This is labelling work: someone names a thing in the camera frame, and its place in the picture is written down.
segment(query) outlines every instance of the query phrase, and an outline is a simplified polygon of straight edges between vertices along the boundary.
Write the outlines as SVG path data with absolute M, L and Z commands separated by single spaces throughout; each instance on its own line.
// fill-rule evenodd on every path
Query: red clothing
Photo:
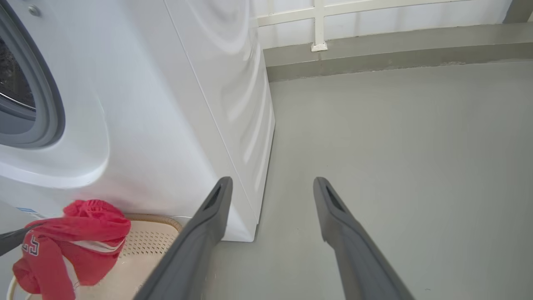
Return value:
M 73 300 L 79 285 L 97 284 L 115 265 L 131 223 L 101 200 L 76 200 L 64 217 L 37 220 L 13 265 L 19 285 L 43 300 Z

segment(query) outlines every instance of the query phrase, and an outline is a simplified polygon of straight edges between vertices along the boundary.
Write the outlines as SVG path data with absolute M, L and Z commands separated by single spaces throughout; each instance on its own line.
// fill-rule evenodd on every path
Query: white metal railing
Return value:
M 257 18 L 259 26 L 268 26 L 305 19 L 314 19 L 314 43 L 311 51 L 328 50 L 324 41 L 324 17 L 351 12 L 371 11 L 410 5 L 456 2 L 467 0 L 358 0 L 324 6 L 324 0 L 314 0 L 314 7 L 307 9 L 269 13 Z

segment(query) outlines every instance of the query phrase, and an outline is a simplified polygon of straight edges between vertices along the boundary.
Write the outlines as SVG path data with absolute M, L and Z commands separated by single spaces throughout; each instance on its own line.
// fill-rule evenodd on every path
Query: concrete ledge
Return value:
M 264 50 L 270 82 L 450 64 L 533 59 L 533 23 L 438 28 Z

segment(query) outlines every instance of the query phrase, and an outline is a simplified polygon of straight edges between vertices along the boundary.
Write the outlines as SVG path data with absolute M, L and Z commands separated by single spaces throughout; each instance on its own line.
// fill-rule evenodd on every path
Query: laundry basket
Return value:
M 167 217 L 129 214 L 126 218 L 131 220 L 132 227 L 117 263 L 97 285 L 76 288 L 77 300 L 133 299 L 181 232 L 180 223 Z M 16 287 L 13 277 L 7 300 L 14 300 Z M 37 300 L 41 296 L 29 294 L 26 299 Z

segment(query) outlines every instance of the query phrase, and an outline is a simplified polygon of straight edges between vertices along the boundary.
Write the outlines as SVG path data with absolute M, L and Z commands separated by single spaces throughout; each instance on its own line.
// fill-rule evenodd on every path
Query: white washing machine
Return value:
M 0 200 L 186 223 L 231 176 L 224 239 L 254 240 L 275 120 L 249 0 L 0 4 Z

